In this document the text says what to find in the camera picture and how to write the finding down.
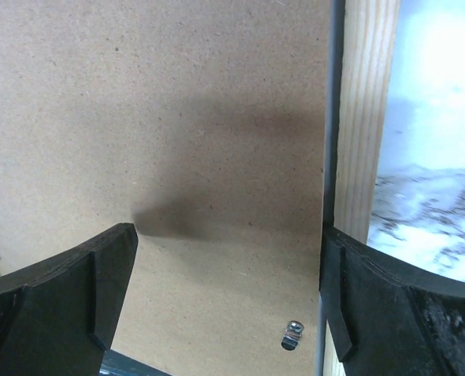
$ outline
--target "brown fiberboard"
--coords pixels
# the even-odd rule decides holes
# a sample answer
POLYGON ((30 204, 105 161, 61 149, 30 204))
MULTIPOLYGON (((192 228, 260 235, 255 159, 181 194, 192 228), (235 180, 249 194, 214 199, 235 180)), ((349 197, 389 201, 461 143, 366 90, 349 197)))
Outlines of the brown fiberboard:
POLYGON ((134 221, 114 349, 176 376, 313 375, 329 13, 0 2, 0 270, 134 221))

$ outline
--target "light wood edge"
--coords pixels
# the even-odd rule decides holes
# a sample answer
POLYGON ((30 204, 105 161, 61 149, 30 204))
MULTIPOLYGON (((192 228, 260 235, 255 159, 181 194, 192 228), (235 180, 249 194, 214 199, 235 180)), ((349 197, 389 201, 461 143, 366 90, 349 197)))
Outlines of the light wood edge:
MULTIPOLYGON (((334 225, 366 243, 401 0, 347 0, 334 225)), ((344 376, 328 324, 324 376, 344 376)))

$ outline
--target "small metal object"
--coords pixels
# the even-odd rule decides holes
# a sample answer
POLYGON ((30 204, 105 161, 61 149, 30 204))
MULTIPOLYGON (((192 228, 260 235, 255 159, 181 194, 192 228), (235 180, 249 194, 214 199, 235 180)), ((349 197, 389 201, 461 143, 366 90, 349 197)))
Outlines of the small metal object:
POLYGON ((287 329, 285 329, 285 335, 281 340, 281 347, 287 351, 294 351, 301 340, 302 331, 304 331, 304 325, 298 321, 289 322, 287 329))

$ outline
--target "hardboard panel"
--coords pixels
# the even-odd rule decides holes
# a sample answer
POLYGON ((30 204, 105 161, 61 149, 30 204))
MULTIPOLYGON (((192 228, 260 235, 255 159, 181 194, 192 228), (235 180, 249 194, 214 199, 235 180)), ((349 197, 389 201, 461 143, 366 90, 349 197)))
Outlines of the hardboard panel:
POLYGON ((329 13, 0 2, 0 271, 134 222, 115 350, 176 376, 313 374, 329 13))

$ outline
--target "wooden frame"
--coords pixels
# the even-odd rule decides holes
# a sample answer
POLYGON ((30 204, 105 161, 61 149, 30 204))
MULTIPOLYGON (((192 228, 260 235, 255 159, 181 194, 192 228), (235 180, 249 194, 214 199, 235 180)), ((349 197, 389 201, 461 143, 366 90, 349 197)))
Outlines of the wooden frame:
MULTIPOLYGON (((334 225, 366 243, 401 0, 347 0, 334 225)), ((345 375, 328 324, 324 375, 345 375)))

